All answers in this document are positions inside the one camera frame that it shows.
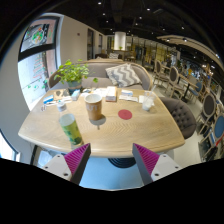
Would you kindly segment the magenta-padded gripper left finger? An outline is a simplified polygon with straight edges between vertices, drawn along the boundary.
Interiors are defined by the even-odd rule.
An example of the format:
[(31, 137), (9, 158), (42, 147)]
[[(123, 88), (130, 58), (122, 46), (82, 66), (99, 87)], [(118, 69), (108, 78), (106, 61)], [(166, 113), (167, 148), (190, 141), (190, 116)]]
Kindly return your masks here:
[(58, 154), (43, 166), (56, 176), (78, 185), (82, 179), (87, 161), (91, 154), (91, 144), (84, 144), (66, 155)]

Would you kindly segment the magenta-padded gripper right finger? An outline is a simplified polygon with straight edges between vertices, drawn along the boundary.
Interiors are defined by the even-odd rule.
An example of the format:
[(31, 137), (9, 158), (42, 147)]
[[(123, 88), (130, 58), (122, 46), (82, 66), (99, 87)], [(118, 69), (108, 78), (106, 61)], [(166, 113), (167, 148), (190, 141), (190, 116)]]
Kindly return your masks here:
[(136, 143), (133, 144), (132, 154), (144, 185), (150, 184), (181, 169), (167, 154), (157, 154)]

